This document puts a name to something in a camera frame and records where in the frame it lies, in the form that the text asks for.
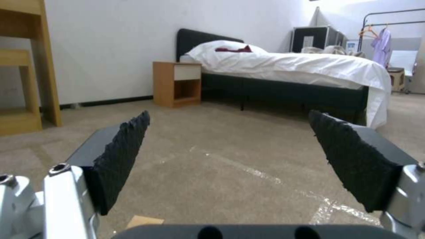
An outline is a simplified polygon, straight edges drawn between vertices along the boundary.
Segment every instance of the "clothes hanger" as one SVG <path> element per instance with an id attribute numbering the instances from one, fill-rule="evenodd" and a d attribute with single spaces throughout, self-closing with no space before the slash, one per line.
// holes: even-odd
<path id="1" fill-rule="evenodd" d="M 364 30 L 364 28 L 363 28 L 362 31 L 359 33 L 359 35 L 363 36 L 363 37 L 372 37 L 372 36 L 365 35 L 366 32 L 371 32 L 374 35 L 373 38 L 379 37 L 378 34 L 376 34 L 376 32 L 373 31 L 372 25 L 369 25 L 367 30 Z"/>

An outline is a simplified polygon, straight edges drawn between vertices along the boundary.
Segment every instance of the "metal clothing rail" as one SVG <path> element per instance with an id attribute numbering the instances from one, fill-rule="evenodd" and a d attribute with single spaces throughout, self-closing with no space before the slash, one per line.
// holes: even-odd
<path id="1" fill-rule="evenodd" d="M 374 12 L 369 13 L 363 18 L 363 29 L 366 27 L 367 17 L 371 15 L 382 15 L 382 14 L 391 14 L 391 13 L 400 13 L 400 12 L 410 12 L 410 11 L 425 11 L 425 9 L 409 9 L 409 10 L 401 10 L 401 11 L 383 11 L 383 12 Z M 413 21 L 413 22 L 398 22 L 398 23 L 378 23 L 378 24 L 367 24 L 368 26 L 386 26 L 386 25 L 402 25 L 402 24 L 414 24 L 414 23 L 425 23 L 424 21 Z M 357 51 L 362 50 L 362 44 L 363 44 L 363 36 L 360 35 L 359 38 L 359 47 L 357 48 Z"/>

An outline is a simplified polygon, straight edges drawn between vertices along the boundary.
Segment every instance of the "open shelf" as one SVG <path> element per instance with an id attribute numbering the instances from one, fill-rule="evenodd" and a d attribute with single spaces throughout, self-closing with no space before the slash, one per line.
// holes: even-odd
<path id="1" fill-rule="evenodd" d="M 198 97 L 199 80 L 174 81 L 174 100 Z"/>

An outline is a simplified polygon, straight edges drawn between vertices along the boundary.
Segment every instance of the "red cloth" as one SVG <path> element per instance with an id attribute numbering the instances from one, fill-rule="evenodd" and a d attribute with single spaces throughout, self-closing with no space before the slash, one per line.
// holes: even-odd
<path id="1" fill-rule="evenodd" d="M 227 48 L 217 48 L 215 51 L 220 51 L 220 52 L 252 52 L 249 45 L 247 45 L 245 48 L 241 48 L 241 49 L 238 49 L 238 50 L 229 50 Z"/>

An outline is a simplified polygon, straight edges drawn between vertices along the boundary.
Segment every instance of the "nightstand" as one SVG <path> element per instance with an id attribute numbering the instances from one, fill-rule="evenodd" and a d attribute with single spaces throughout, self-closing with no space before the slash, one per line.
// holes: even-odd
<path id="1" fill-rule="evenodd" d="M 153 62 L 153 101 L 166 107 L 201 102 L 201 64 Z"/>

